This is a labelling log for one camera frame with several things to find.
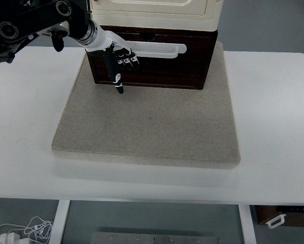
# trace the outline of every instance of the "gray carpet pad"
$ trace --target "gray carpet pad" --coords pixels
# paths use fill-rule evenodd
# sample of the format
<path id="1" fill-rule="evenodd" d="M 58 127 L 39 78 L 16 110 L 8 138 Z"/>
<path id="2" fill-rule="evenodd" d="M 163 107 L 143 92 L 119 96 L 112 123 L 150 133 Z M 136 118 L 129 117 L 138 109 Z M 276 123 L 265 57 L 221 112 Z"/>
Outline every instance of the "gray carpet pad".
<path id="1" fill-rule="evenodd" d="M 87 58 L 58 125 L 56 155 L 103 162 L 232 168 L 240 161 L 222 44 L 203 90 L 94 84 Z"/>

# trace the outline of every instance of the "cable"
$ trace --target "cable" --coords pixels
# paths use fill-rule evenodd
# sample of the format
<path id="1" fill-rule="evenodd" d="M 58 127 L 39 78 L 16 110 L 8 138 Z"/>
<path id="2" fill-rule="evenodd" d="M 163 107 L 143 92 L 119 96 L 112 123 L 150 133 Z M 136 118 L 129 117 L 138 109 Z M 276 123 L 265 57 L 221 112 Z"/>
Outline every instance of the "cable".
<path id="1" fill-rule="evenodd" d="M 22 226 L 22 225 L 14 225 L 14 224 L 1 224 L 0 227 L 2 226 L 14 226 L 14 227 L 20 227 L 20 228 L 26 228 L 26 226 Z"/>
<path id="2" fill-rule="evenodd" d="M 39 220 L 42 221 L 41 224 L 39 225 L 34 225 L 34 226 L 30 226 L 32 221 L 38 218 Z M 27 226 L 22 226 L 22 225 L 14 225 L 14 224 L 2 224 L 0 225 L 0 227 L 4 226 L 4 225 L 8 225 L 8 226 L 14 226 L 14 227 L 19 227 L 20 229 L 12 229 L 10 230 L 7 235 L 9 235 L 12 231 L 17 231 L 17 230 L 23 230 L 23 233 L 25 235 L 28 236 L 28 238 L 31 241 L 34 241 L 35 243 L 42 243 L 42 244 L 47 244 L 49 239 L 50 239 L 50 235 L 51 235 L 51 230 L 53 227 L 53 222 L 52 221 L 45 221 L 43 219 L 41 219 L 38 216 L 33 217 L 29 224 Z"/>

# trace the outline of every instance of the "white plastic handle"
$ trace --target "white plastic handle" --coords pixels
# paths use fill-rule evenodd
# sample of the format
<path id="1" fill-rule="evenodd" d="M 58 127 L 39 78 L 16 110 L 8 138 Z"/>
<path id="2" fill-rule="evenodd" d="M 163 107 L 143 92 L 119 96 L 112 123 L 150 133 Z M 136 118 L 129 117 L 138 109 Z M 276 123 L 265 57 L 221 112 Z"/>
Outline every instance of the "white plastic handle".
<path id="1" fill-rule="evenodd" d="M 274 229 L 277 226 L 280 226 L 285 223 L 285 218 L 284 218 L 285 216 L 286 215 L 278 215 L 277 217 L 273 218 L 272 220 L 269 220 L 268 222 L 266 222 L 266 225 L 268 225 L 269 229 Z M 274 223 L 275 221 L 277 221 L 279 219 L 280 219 L 280 222 L 272 225 L 272 223 Z"/>
<path id="2" fill-rule="evenodd" d="M 127 41 L 137 57 L 175 58 L 185 53 L 187 46 L 180 43 Z"/>

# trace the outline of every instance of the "dark wooden crate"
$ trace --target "dark wooden crate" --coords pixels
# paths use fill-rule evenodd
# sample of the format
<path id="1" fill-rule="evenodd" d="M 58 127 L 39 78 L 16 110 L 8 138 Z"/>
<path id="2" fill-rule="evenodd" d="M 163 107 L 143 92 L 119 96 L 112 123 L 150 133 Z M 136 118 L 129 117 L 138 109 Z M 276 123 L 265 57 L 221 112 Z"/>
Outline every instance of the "dark wooden crate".
<path id="1" fill-rule="evenodd" d="M 203 89 L 215 48 L 217 31 L 102 26 L 127 41 L 181 43 L 187 51 L 176 58 L 139 57 L 140 69 L 121 70 L 124 85 Z M 102 57 L 88 55 L 94 82 L 111 84 Z"/>

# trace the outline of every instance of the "power adapter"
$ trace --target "power adapter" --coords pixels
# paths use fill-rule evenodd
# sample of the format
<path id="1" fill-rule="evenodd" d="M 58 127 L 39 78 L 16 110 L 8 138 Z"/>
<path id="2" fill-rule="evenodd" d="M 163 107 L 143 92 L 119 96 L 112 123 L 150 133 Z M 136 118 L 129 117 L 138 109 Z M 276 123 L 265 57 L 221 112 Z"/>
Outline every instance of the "power adapter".
<path id="1" fill-rule="evenodd" d="M 0 244 L 31 244 L 29 238 L 20 239 L 20 235 L 12 232 L 8 235 L 6 233 L 0 235 Z"/>

